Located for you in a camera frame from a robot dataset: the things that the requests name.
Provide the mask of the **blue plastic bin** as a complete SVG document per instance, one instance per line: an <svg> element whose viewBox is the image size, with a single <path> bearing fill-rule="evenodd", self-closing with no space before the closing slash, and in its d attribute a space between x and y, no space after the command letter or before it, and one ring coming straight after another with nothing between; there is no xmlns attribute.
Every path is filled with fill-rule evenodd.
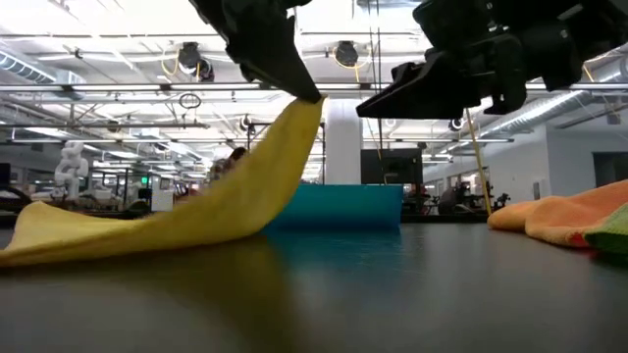
<svg viewBox="0 0 628 353"><path fill-rule="evenodd" d="M302 184L267 226L279 231L395 230L401 222L400 185Z"/></svg>

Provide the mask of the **orange microfiber towel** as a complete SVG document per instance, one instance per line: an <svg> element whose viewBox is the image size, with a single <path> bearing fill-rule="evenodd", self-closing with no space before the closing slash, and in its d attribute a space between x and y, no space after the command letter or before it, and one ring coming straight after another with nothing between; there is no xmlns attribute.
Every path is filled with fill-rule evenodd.
<svg viewBox="0 0 628 353"><path fill-rule="evenodd" d="M584 235L628 203L628 180L617 181L573 196L549 196L508 205L493 212L492 229L524 233L553 245L591 248Z"/></svg>

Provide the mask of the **white column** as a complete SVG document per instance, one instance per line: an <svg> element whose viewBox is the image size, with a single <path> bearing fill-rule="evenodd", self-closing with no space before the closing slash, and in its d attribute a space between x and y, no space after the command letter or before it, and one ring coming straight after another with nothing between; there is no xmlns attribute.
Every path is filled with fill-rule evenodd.
<svg viewBox="0 0 628 353"><path fill-rule="evenodd" d="M360 184L360 153L363 128L357 116L355 99L327 102L326 117L326 183Z"/></svg>

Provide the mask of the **black table frame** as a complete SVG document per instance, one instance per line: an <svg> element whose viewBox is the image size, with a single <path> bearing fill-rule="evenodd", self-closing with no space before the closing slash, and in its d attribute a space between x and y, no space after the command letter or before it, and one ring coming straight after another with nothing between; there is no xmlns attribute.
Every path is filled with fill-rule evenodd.
<svg viewBox="0 0 628 353"><path fill-rule="evenodd" d="M488 220L486 214L460 214L460 215L421 215L401 214L397 221L400 224L485 224Z"/></svg>

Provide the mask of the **white robot figure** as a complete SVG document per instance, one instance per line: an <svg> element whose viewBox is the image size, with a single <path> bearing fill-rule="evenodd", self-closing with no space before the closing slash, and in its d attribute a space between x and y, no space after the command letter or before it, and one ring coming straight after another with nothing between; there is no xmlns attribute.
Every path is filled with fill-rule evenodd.
<svg viewBox="0 0 628 353"><path fill-rule="evenodd" d="M61 160L54 172L54 200L76 200L79 197L80 179L86 177L88 161L81 156L82 142L68 141L61 150Z"/></svg>

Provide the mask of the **person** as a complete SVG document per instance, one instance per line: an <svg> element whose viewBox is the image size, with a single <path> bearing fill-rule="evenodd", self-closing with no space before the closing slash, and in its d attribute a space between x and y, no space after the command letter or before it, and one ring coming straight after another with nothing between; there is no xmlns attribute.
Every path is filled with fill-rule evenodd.
<svg viewBox="0 0 628 353"><path fill-rule="evenodd" d="M232 151L229 157L214 161L209 171L209 180L215 181L223 177L226 173L228 173L235 166L236 162L239 159L241 159L246 153L247 153L246 148L238 147Z"/></svg>

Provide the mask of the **silver ventilation duct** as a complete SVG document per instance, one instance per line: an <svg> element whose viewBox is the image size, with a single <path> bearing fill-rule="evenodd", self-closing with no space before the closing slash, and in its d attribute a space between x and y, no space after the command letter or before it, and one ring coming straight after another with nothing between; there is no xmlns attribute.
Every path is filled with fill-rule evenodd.
<svg viewBox="0 0 628 353"><path fill-rule="evenodd" d="M593 78L595 83L628 84L628 55L599 67L593 72ZM552 98L537 100L507 115L498 125L484 129L481 137L497 138L501 135L514 134L583 108L596 100L594 90L589 89L572 90Z"/></svg>
<svg viewBox="0 0 628 353"><path fill-rule="evenodd" d="M36 84L52 84L56 78L18 57L0 51L0 70L10 72Z"/></svg>

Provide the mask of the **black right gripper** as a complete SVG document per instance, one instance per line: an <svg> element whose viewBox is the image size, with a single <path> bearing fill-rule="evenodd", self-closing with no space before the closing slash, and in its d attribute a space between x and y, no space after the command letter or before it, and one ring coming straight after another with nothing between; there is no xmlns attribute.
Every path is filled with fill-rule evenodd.
<svg viewBox="0 0 628 353"><path fill-rule="evenodd" d="M489 98L486 113L505 115L522 107L533 78L548 91L565 88L579 80L582 60L559 15L511 0L424 0L413 18L432 44L425 61L394 67L392 82L356 113L457 119Z"/></svg>

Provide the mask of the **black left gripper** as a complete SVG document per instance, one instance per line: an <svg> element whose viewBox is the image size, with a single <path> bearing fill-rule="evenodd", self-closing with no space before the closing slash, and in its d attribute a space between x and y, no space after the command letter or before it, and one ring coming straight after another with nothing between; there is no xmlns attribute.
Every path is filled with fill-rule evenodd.
<svg viewBox="0 0 628 353"><path fill-rule="evenodd" d="M263 82L310 103L322 95L298 55L288 10L312 0L188 0L199 18L225 40L245 80Z"/></svg>

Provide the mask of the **green microfiber towel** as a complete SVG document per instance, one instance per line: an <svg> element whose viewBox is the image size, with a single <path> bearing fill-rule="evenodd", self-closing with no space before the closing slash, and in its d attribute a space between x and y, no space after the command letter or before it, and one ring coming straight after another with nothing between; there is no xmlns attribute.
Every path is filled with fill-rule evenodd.
<svg viewBox="0 0 628 353"><path fill-rule="evenodd" d="M613 212L600 226L588 230L584 239L599 251L628 255L628 203Z"/></svg>

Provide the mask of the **black display screen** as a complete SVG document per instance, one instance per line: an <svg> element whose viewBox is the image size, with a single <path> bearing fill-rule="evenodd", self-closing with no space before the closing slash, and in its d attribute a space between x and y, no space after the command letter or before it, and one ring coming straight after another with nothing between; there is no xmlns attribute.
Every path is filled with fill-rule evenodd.
<svg viewBox="0 0 628 353"><path fill-rule="evenodd" d="M360 151L363 184L421 184L422 150L362 149Z"/></svg>

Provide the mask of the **yellow microfiber towel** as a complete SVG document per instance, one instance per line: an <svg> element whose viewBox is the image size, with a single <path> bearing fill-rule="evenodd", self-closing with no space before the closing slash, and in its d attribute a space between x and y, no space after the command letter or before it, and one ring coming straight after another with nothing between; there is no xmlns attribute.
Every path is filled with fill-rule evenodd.
<svg viewBox="0 0 628 353"><path fill-rule="evenodd" d="M323 116L322 101L295 99L264 139L212 182L168 212L136 220L92 217L34 202L19 213L0 268L103 259L212 245L263 229L300 185Z"/></svg>

